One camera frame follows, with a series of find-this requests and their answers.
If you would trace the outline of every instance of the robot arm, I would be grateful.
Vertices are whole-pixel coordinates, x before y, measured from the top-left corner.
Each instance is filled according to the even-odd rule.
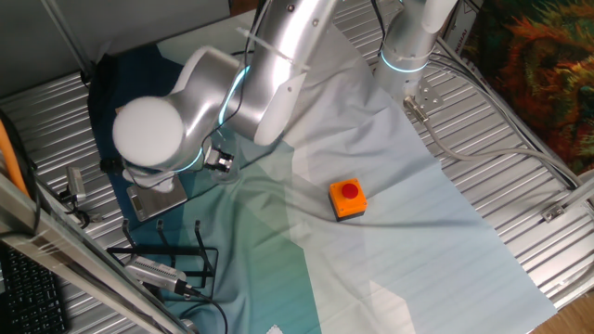
[[[308,71],[306,64],[339,1],[266,2],[251,36],[256,43],[249,66],[214,48],[201,48],[187,62],[170,95],[141,97],[120,111],[113,127],[116,148],[127,161],[162,171],[162,179],[168,180],[172,173],[202,167],[228,170],[229,157],[212,149],[209,140],[223,122],[258,145],[271,144],[289,121]],[[400,98],[400,91],[414,96],[419,90],[418,80],[401,82],[411,83],[406,79],[410,75],[420,78],[437,31],[455,2],[405,0],[404,13],[390,25],[376,70],[381,86],[394,98]],[[127,169],[128,174],[136,170]],[[145,186],[159,179],[142,173],[134,177]]]

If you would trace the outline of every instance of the emergency stop button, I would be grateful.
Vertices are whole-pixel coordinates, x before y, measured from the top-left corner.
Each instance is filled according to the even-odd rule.
[[[368,200],[357,179],[331,184],[329,197],[334,215],[339,222],[363,215],[368,207]]]
[[[346,199],[354,199],[357,195],[359,195],[359,188],[353,184],[346,184],[342,186],[342,195]]]

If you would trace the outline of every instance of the keyboard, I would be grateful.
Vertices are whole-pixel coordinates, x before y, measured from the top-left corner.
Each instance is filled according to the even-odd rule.
[[[39,263],[0,242],[5,292],[2,333],[63,334],[69,329],[57,277]]]

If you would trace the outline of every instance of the white wall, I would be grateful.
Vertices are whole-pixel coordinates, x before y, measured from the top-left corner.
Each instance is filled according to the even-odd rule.
[[[0,0],[0,96],[77,71],[39,0]]]
[[[199,28],[229,16],[228,0],[57,0],[91,60]]]
[[[229,16],[228,0],[57,0],[91,60]],[[39,0],[0,0],[0,96],[78,70]]]

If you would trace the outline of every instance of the gray cable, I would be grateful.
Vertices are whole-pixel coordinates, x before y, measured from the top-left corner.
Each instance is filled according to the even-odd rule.
[[[481,87],[480,85],[478,85],[476,82],[474,82],[471,78],[468,77],[468,75],[466,73],[464,73],[461,70],[458,70],[452,66],[446,65],[444,63],[438,62],[438,61],[434,61],[434,60],[430,60],[430,63],[439,63],[441,66],[443,66],[444,68],[453,71],[454,73],[456,73],[458,76],[466,79],[468,81],[468,83],[470,85],[472,85],[474,88],[476,88],[476,90],[482,95],[484,96],[487,100],[489,100],[489,102],[491,102],[492,105],[494,105],[497,109],[499,109],[499,111],[501,111],[502,115],[507,119],[508,123],[511,124],[511,126],[514,128],[514,130],[516,131],[516,133],[520,134],[521,131],[518,129],[518,127],[515,125],[515,123],[513,122],[513,120],[510,118],[510,116],[506,113],[506,111],[499,105],[499,103],[497,103],[497,101],[492,98],[488,92],[486,92],[484,90],[483,87]],[[428,66],[430,68],[439,70],[439,71],[446,71],[445,69],[440,68],[439,66],[431,66],[431,64]],[[497,156],[501,156],[501,155],[505,155],[505,154],[523,154],[523,155],[529,155],[529,156],[533,156],[535,158],[541,159],[542,161],[546,161],[549,164],[551,164],[556,170],[558,170],[560,173],[562,173],[563,175],[565,175],[568,179],[572,180],[576,186],[582,186],[584,183],[579,179],[579,177],[577,177],[577,175],[575,175],[574,172],[572,172],[563,162],[561,161],[557,161],[554,158],[551,158],[550,156],[539,152],[537,150],[534,149],[529,149],[529,148],[509,148],[509,149],[501,149],[501,150],[496,150],[493,152],[487,152],[485,154],[478,154],[478,155],[471,155],[471,156],[467,156],[467,155],[463,155],[463,154],[459,154],[454,152],[453,150],[451,150],[450,148],[448,148],[446,145],[444,145],[444,143],[441,141],[441,139],[439,139],[439,137],[437,136],[437,134],[435,133],[435,131],[433,130],[433,127],[429,124],[429,122],[424,123],[425,127],[427,128],[427,131],[429,132],[429,134],[432,136],[433,141],[435,141],[435,144],[437,144],[445,153],[451,155],[452,157],[458,159],[458,160],[462,160],[462,161],[478,161],[478,160],[484,160],[487,158],[493,158],[493,157],[497,157]]]
[[[425,122],[423,125],[425,125],[425,127],[427,128],[427,132],[429,133],[429,135],[431,135],[435,144],[437,144],[437,146],[441,150],[443,150],[443,152],[447,153],[448,155],[450,155],[453,158],[456,158],[458,160],[481,161],[481,160],[485,160],[488,158],[498,157],[498,156],[502,156],[502,155],[506,155],[506,154],[523,154],[523,155],[532,156],[532,157],[535,157],[542,161],[550,163],[555,168],[557,168],[560,172],[564,173],[569,178],[571,178],[572,181],[574,181],[578,186],[582,186],[584,184],[582,182],[582,180],[580,180],[574,174],[574,172],[572,172],[567,166],[565,166],[565,164],[563,162],[557,161],[542,152],[538,152],[536,150],[528,149],[528,148],[506,148],[506,149],[498,149],[498,150],[483,153],[483,154],[474,154],[474,155],[460,154],[460,153],[453,151],[448,146],[446,146],[446,144],[444,144],[444,142],[442,142],[442,140],[439,138],[439,136],[437,135],[435,130],[433,130],[433,127],[431,126],[429,121]]]

